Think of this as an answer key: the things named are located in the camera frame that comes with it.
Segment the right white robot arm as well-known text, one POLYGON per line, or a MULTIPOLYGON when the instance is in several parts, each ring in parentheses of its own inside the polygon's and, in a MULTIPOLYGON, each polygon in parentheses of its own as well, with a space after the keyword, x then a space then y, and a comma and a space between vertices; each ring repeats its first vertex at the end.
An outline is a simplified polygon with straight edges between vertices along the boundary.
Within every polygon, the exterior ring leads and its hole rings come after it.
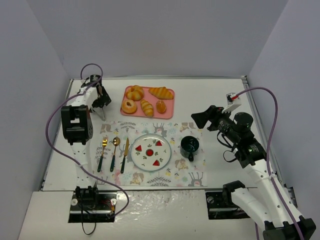
POLYGON ((316 230, 311 218, 304 218, 286 194, 262 145, 251 131, 253 117, 245 112, 230 119, 222 107, 211 105, 206 111, 191 115, 198 128, 207 122, 211 131, 229 139, 236 160, 256 185, 264 203, 260 203, 239 180, 223 186, 228 204, 240 207, 262 229, 265 240, 309 240, 316 230))

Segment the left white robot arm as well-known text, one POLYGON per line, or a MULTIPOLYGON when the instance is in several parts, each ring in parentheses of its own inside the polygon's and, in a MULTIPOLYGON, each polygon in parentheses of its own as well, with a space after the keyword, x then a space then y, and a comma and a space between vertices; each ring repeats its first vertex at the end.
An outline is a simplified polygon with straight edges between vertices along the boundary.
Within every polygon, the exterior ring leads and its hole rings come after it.
POLYGON ((111 102, 100 75, 90 75, 81 85, 78 96, 61 108, 63 137, 70 144, 72 157, 76 160, 75 197, 80 208, 93 209, 98 205, 97 180, 91 175, 90 144, 93 123, 90 109, 102 109, 111 102))

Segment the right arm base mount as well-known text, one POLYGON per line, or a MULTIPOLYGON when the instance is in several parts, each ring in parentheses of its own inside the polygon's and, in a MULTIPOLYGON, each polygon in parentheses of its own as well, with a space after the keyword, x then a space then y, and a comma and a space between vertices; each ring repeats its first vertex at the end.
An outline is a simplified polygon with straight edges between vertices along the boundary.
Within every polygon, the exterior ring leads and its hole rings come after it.
POLYGON ((228 204, 221 190, 205 191, 209 220, 240 220, 250 217, 237 205, 228 204))

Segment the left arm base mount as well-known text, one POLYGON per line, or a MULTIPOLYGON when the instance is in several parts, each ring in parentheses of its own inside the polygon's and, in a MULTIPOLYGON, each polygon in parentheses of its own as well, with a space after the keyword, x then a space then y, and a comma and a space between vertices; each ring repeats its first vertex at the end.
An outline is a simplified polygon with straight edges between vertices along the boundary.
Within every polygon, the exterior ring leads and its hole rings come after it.
POLYGON ((115 192, 100 192, 97 195, 96 202, 83 200, 83 210, 81 212, 81 198, 73 193, 68 223, 113 223, 115 221, 116 204, 117 194, 115 192))

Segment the silver metal tongs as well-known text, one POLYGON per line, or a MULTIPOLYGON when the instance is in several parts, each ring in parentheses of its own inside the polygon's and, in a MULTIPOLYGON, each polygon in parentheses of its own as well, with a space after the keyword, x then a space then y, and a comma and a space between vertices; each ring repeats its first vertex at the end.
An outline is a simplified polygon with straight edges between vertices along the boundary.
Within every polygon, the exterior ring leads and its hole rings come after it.
POLYGON ((106 115, 103 107, 94 107, 92 111, 103 121, 106 121, 106 115))

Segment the small striped bread loaf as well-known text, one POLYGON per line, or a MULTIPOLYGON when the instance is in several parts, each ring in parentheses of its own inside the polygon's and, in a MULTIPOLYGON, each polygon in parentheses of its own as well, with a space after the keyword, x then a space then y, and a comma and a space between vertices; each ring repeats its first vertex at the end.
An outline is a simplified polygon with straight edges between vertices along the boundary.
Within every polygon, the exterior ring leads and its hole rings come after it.
POLYGON ((153 117, 154 116, 154 108, 150 102, 148 102, 145 99, 142 99, 140 101, 140 107, 144 113, 145 116, 147 117, 153 117))

